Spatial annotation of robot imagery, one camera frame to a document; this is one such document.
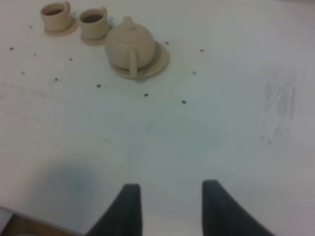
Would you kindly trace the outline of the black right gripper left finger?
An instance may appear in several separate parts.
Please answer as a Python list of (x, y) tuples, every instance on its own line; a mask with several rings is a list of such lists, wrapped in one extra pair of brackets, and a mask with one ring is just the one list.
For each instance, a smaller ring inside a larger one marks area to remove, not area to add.
[(88, 236), (141, 236), (143, 219), (139, 184), (125, 184)]

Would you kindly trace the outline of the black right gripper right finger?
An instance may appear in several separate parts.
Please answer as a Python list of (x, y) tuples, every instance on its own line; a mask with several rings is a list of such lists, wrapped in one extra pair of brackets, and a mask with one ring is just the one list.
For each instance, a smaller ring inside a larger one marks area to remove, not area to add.
[(204, 236), (272, 236), (246, 212), (217, 180), (202, 183), (202, 232)]

